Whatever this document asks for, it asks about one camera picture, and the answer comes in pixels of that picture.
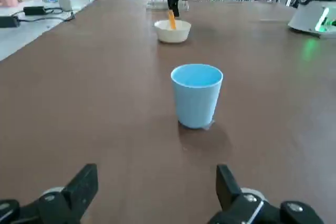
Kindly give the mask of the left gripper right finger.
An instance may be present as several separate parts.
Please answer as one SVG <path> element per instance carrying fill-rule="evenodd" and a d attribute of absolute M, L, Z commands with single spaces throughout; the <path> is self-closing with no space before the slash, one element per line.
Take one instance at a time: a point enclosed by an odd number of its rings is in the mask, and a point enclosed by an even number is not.
<path fill-rule="evenodd" d="M 255 191 L 243 191 L 225 164 L 216 166 L 216 194 L 222 209 L 208 223 L 324 223 L 303 202 L 287 200 L 275 207 Z"/>

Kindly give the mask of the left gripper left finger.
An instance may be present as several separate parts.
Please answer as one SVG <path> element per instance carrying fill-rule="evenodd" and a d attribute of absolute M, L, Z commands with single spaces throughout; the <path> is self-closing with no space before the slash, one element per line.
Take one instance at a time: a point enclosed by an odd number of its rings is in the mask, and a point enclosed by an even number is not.
<path fill-rule="evenodd" d="M 86 164 L 66 186 L 52 188 L 30 204 L 2 199 L 1 223 L 80 223 L 97 192 L 97 165 Z"/>

